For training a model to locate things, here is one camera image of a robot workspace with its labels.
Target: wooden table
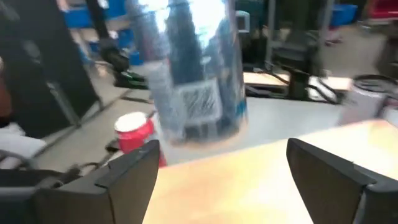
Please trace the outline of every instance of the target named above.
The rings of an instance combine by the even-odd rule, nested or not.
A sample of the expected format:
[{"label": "wooden table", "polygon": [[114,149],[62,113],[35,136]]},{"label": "wooden table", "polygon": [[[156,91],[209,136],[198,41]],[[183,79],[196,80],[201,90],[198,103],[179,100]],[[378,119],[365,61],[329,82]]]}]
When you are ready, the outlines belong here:
[{"label": "wooden table", "polygon": [[[398,179],[398,129],[368,121],[301,140]],[[287,140],[159,171],[145,224],[312,223],[291,176]]]},{"label": "wooden table", "polygon": [[[284,80],[289,80],[290,75],[278,74]],[[285,83],[279,81],[275,77],[272,77],[268,74],[258,74],[258,73],[243,73],[243,80],[245,83],[252,84],[266,84],[266,85],[286,85]],[[351,78],[340,78],[340,77],[329,77],[324,81],[327,85],[332,87],[335,90],[349,90],[351,86],[352,79]]]}]

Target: bottle label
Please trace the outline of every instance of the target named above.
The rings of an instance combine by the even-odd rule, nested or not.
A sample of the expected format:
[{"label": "bottle label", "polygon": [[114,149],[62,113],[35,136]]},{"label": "bottle label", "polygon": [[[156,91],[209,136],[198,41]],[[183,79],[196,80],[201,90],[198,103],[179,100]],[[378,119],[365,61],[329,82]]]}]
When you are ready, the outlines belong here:
[{"label": "bottle label", "polygon": [[182,119],[187,126],[216,122],[221,118],[222,105],[216,78],[176,87],[182,104]]}]

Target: floor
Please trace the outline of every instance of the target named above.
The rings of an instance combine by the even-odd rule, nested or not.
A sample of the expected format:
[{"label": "floor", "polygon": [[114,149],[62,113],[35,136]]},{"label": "floor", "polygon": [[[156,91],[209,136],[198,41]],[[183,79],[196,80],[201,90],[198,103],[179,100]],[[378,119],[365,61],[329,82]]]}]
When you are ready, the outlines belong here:
[{"label": "floor", "polygon": [[377,32],[364,32],[357,25],[340,28],[340,34],[342,43],[322,47],[325,69],[330,70],[334,77],[378,74],[375,63],[386,37]]},{"label": "floor", "polygon": [[[322,57],[326,69],[337,77],[377,73],[373,61],[383,43],[382,35],[364,35],[354,27],[346,27],[341,33],[344,37],[342,44],[323,48]],[[112,86],[112,77],[103,68],[99,73],[91,73],[91,78],[96,91],[106,104],[127,93],[127,89]],[[134,90],[129,96],[148,99],[149,91]],[[339,106],[323,103],[248,98],[249,121],[246,131],[233,142],[209,150],[193,150],[172,147],[161,140],[162,150],[170,165],[241,150],[334,127],[340,109]],[[113,124],[119,116],[132,111],[152,110],[153,106],[147,103],[117,100],[81,129],[52,146],[37,162],[43,169],[62,171],[72,164],[99,161],[105,156],[104,146],[115,137]],[[46,140],[51,141],[61,134],[63,133],[49,136]]]}]

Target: red can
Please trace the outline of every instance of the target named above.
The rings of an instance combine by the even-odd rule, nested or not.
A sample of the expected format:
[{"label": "red can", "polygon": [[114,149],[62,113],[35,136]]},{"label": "red can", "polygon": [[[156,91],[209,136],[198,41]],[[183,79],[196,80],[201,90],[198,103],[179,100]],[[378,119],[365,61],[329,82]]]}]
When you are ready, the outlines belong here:
[{"label": "red can", "polygon": [[[125,154],[138,149],[150,140],[156,139],[154,123],[142,112],[133,112],[121,116],[115,122],[114,129],[118,134],[120,150]],[[166,160],[161,151],[159,167],[166,165]]]}]

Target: blue bin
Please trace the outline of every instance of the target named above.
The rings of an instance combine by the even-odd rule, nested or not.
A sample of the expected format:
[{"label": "blue bin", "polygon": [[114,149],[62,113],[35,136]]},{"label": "blue bin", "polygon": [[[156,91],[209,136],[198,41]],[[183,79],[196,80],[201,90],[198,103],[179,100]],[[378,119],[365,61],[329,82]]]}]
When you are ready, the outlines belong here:
[{"label": "blue bin", "polygon": [[339,27],[352,23],[358,6],[352,4],[335,4],[330,25]]}]

